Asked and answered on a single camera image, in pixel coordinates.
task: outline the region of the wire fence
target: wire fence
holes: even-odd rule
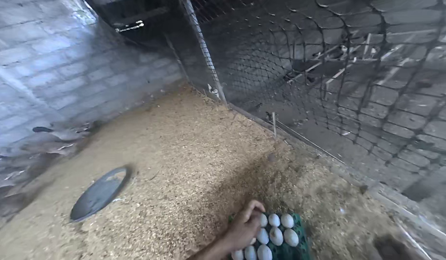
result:
[[[446,0],[154,3],[129,16],[162,18],[158,34],[203,93],[267,122],[275,112],[280,128],[412,200],[446,186],[415,188],[446,165]]]

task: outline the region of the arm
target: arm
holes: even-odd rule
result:
[[[265,207],[261,202],[252,200],[241,210],[230,227],[220,238],[217,238],[204,249],[198,251],[187,260],[216,260],[250,245],[260,229],[260,212]]]

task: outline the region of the black netting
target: black netting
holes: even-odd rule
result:
[[[199,89],[429,196],[411,185],[446,164],[446,0],[157,3]]]

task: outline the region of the finger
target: finger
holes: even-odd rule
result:
[[[254,230],[258,230],[261,227],[261,213],[257,210],[254,210],[252,215],[250,216],[249,221],[247,221],[247,225]]]
[[[257,200],[251,200],[241,212],[242,219],[243,219],[244,223],[249,221],[250,216],[252,215],[252,212],[255,208],[257,208],[261,212],[265,211],[265,207],[263,206],[263,204],[261,204],[261,202],[259,202]]]

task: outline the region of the wood shavings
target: wood shavings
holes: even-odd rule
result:
[[[53,184],[0,230],[0,259],[184,259],[251,198],[270,211],[300,213],[321,259],[358,259],[365,238],[390,228],[358,187],[244,116],[190,88],[156,103],[108,123],[80,154],[46,172],[41,179]],[[82,187],[122,165],[137,173],[122,200],[70,223]]]

